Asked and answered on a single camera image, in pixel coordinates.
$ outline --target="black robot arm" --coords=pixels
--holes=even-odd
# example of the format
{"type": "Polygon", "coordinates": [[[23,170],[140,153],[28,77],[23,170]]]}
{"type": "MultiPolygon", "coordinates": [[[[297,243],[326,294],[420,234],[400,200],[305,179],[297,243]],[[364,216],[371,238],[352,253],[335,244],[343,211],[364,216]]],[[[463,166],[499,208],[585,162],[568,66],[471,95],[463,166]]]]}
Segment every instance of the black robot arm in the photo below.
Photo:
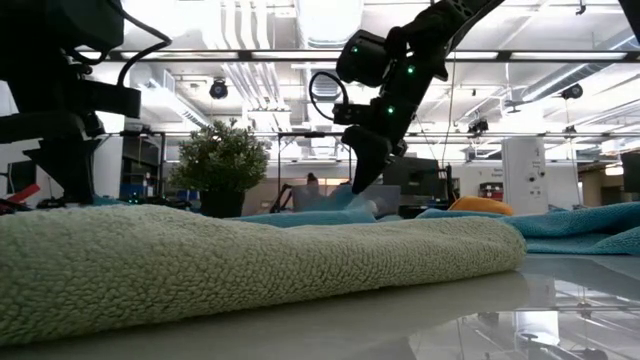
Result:
{"type": "Polygon", "coordinates": [[[403,140],[434,77],[446,80],[445,58],[467,32],[504,0],[442,0],[387,38],[359,30],[347,42],[336,72],[342,81],[380,86],[369,105],[337,104],[334,123],[351,125],[342,142],[358,157],[353,192],[364,191],[403,156],[403,140]]]}

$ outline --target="ceiling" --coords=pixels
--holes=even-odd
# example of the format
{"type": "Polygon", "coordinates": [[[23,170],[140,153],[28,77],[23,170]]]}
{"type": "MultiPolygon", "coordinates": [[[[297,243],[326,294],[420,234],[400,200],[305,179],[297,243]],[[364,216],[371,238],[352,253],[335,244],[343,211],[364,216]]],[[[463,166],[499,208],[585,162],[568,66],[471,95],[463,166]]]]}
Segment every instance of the ceiling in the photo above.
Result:
{"type": "MultiPolygon", "coordinates": [[[[334,39],[327,39],[330,40],[328,43],[331,48],[339,50],[344,44],[344,41],[339,39],[340,34],[345,32],[351,34],[358,28],[363,28],[374,34],[386,36],[392,26],[411,21],[418,12],[427,8],[429,3],[429,1],[414,0],[265,1],[266,3],[249,0],[128,0],[124,3],[125,8],[132,15],[174,36],[171,49],[180,50],[222,48],[219,45],[220,42],[225,43],[224,40],[227,48],[231,49],[236,47],[250,49],[259,45],[264,48],[264,41],[259,44],[261,36],[263,40],[268,41],[266,46],[270,49],[314,49],[309,40],[311,37],[309,34],[313,31],[315,31],[313,34],[317,34],[313,36],[323,36],[323,34],[327,37],[334,36],[334,39]],[[263,4],[266,11],[266,26],[258,20],[261,16],[259,8],[263,4]],[[214,9],[217,6],[217,15],[212,14],[210,12],[212,8],[208,6],[213,6],[214,9]],[[332,7],[341,9],[340,13],[329,11],[328,9],[332,7]],[[229,9],[233,10],[232,15],[229,15],[231,14],[228,13],[229,9]],[[248,30],[244,26],[245,23],[251,24],[248,30]],[[220,37],[217,42],[210,40],[216,36],[220,37]]],[[[628,21],[617,1],[586,0],[587,9],[579,16],[576,15],[578,3],[578,0],[506,0],[467,34],[458,49],[609,50],[603,49],[607,41],[621,33],[631,33],[628,21]]],[[[140,50],[157,42],[157,39],[141,30],[129,27],[127,27],[125,38],[122,50],[140,50]]],[[[136,82],[144,82],[144,79],[150,76],[148,74],[152,74],[151,77],[158,80],[162,86],[165,85],[162,74],[170,74],[170,78],[175,80],[175,94],[205,121],[235,117],[246,121],[241,121],[241,124],[255,126],[256,131],[259,132],[278,129],[283,131],[340,131],[342,129],[332,127],[331,122],[310,110],[307,94],[309,69],[317,66],[331,69],[335,64],[277,62],[269,66],[272,66],[273,76],[277,78],[281,100],[276,102],[278,99],[274,97],[266,103],[266,107],[286,109],[285,112],[249,111],[255,108],[251,101],[258,103],[269,98],[267,96],[269,89],[265,86],[265,81],[262,81],[264,78],[260,76],[260,71],[267,74],[269,71],[261,64],[257,66],[247,64],[243,70],[242,64],[235,63],[180,61],[145,63],[132,70],[131,78],[132,85],[138,86],[136,82]],[[255,81],[261,96],[253,100],[247,100],[247,96],[243,98],[240,93],[243,91],[242,87],[238,89],[237,84],[231,79],[233,74],[230,72],[233,71],[232,67],[236,66],[238,69],[236,71],[255,81]],[[214,100],[209,95],[213,79],[217,77],[226,78],[229,90],[229,95],[222,100],[214,100]]],[[[627,132],[640,129],[640,127],[636,129],[631,126],[640,116],[640,106],[636,107],[634,103],[622,109],[624,111],[619,111],[618,114],[603,119],[594,118],[606,115],[611,109],[620,105],[640,99],[640,95],[637,95],[640,94],[637,91],[640,87],[638,81],[640,65],[635,63],[608,66],[582,79],[579,83],[584,88],[584,95],[580,99],[565,101],[552,95],[534,103],[519,106],[518,113],[509,112],[510,108],[505,106],[505,100],[516,99],[517,91],[539,85],[545,77],[554,72],[564,71],[567,66],[570,65],[450,62],[447,64],[450,81],[435,81],[432,84],[418,110],[418,121],[412,125],[410,131],[444,133],[450,129],[466,132],[467,124],[478,118],[488,120],[489,132],[500,133],[561,132],[567,124],[576,124],[579,132],[589,133],[616,129],[627,132]],[[580,125],[580,122],[589,119],[592,120],[590,124],[580,125]]],[[[363,88],[357,84],[351,84],[347,89],[350,98],[358,103],[367,103],[370,98],[377,95],[376,89],[363,88]]],[[[164,98],[158,100],[143,96],[142,121],[151,124],[156,130],[190,131],[196,128],[189,121],[185,121],[184,117],[178,114],[179,112],[167,107],[167,102],[162,99],[164,98]]],[[[331,104],[327,104],[326,107],[330,110],[331,104]]],[[[598,146],[605,140],[607,139],[580,139],[571,147],[564,147],[553,156],[560,159],[567,157],[571,148],[599,156],[602,151],[599,151],[598,146]]],[[[314,157],[314,155],[317,155],[317,158],[347,156],[338,154],[337,150],[314,150],[314,147],[334,150],[339,148],[335,145],[335,141],[333,143],[332,141],[295,141],[289,146],[286,156],[284,154],[283,156],[292,159],[314,157]]],[[[452,145],[445,148],[442,141],[442,136],[430,137],[429,144],[424,139],[414,139],[415,144],[409,151],[424,157],[440,157],[445,152],[446,159],[464,159],[463,150],[469,145],[477,147],[486,142],[454,138],[450,140],[452,145]]],[[[548,142],[562,144],[564,139],[549,139],[548,142]]],[[[480,148],[487,151],[494,149],[499,149],[499,142],[485,144],[480,148]]]]}

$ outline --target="glossy table surface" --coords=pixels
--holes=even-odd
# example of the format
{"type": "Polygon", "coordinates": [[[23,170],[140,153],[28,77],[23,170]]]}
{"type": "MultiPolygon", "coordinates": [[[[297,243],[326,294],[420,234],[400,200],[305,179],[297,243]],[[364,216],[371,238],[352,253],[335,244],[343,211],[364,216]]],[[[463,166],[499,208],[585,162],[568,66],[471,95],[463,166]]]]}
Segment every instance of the glossy table surface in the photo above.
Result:
{"type": "Polygon", "coordinates": [[[640,359],[640,257],[532,255],[518,272],[5,348],[0,359],[640,359]]]}

